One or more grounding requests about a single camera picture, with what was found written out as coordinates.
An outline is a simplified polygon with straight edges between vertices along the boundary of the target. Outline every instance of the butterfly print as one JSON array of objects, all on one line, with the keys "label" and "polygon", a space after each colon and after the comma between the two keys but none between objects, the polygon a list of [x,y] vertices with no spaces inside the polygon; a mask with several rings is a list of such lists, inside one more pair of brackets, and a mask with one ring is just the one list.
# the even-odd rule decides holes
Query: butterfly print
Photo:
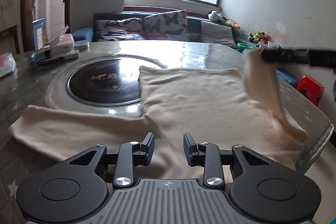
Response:
[{"label": "butterfly print", "polygon": [[167,34],[171,34],[171,35],[182,35],[183,29],[178,29],[177,31],[166,31]]},{"label": "butterfly print", "polygon": [[158,39],[158,38],[168,38],[168,36],[165,33],[154,33],[150,35],[151,39]]},{"label": "butterfly print", "polygon": [[128,18],[124,21],[124,25],[131,23],[132,21],[136,21],[140,24],[142,24],[142,19],[141,18]]},{"label": "butterfly print", "polygon": [[122,37],[120,40],[144,40],[144,38],[139,34],[128,34]]},{"label": "butterfly print", "polygon": [[126,29],[127,33],[137,33],[141,34],[142,30],[141,29],[136,29],[136,30],[131,30],[131,29]]},{"label": "butterfly print", "polygon": [[104,39],[104,37],[101,33],[97,33],[97,39]]},{"label": "butterfly print", "polygon": [[106,35],[122,35],[127,34],[127,32],[123,29],[111,29],[105,32]]},{"label": "butterfly print", "polygon": [[188,25],[182,24],[182,26],[185,29],[185,31],[188,32]]},{"label": "butterfly print", "polygon": [[161,20],[159,19],[154,26],[150,24],[146,24],[146,27],[148,29],[148,32],[160,32],[160,27],[161,27]]},{"label": "butterfly print", "polygon": [[170,23],[175,23],[175,24],[178,24],[179,23],[179,21],[177,20],[177,18],[179,17],[179,14],[178,13],[175,13],[174,15],[173,15],[173,17],[172,18],[170,18],[168,15],[163,15],[163,17],[165,18],[165,20],[166,20],[166,26],[169,26],[170,25]]},{"label": "butterfly print", "polygon": [[107,28],[107,27],[120,27],[120,24],[119,24],[118,21],[114,21],[114,20],[112,20],[112,21],[107,21],[107,22],[105,23],[105,28]]}]

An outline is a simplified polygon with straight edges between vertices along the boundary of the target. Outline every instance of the metal screw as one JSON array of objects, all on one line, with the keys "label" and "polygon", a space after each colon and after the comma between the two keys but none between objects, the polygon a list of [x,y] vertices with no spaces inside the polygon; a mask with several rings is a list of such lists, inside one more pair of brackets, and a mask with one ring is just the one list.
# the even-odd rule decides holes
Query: metal screw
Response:
[{"label": "metal screw", "polygon": [[120,185],[120,186],[129,185],[131,182],[132,182],[131,179],[126,178],[126,177],[120,177],[120,178],[115,179],[115,183]]},{"label": "metal screw", "polygon": [[208,178],[208,179],[206,180],[206,182],[207,182],[209,185],[220,185],[220,184],[223,183],[223,180],[220,179],[220,178],[216,178],[216,177],[214,177],[214,178]]}]

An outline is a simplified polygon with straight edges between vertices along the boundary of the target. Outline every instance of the butterfly pillow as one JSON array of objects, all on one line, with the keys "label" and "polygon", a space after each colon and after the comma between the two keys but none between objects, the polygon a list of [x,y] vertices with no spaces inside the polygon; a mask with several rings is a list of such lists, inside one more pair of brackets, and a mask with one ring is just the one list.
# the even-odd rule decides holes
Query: butterfly pillow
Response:
[{"label": "butterfly pillow", "polygon": [[154,40],[188,41],[186,10],[147,16],[143,19],[146,38]]},{"label": "butterfly pillow", "polygon": [[115,28],[125,30],[127,33],[142,34],[142,18],[96,21],[96,31],[109,31]]}]

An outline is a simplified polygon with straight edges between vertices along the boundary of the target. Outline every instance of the red stool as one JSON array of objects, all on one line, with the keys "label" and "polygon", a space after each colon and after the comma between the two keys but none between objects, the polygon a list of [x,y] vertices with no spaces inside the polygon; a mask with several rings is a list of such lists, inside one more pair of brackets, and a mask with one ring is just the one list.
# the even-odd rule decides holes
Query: red stool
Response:
[{"label": "red stool", "polygon": [[297,84],[296,90],[302,93],[309,101],[317,106],[322,97],[324,86],[322,86],[314,78],[308,75],[303,75]]}]

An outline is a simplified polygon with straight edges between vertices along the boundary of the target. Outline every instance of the tissue box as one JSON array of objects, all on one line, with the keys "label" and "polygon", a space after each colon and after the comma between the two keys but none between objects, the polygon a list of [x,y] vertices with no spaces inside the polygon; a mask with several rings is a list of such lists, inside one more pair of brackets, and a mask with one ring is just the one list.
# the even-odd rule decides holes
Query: tissue box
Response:
[{"label": "tissue box", "polygon": [[65,33],[59,37],[59,41],[52,41],[50,44],[50,55],[55,56],[74,50],[74,39],[72,34]]}]

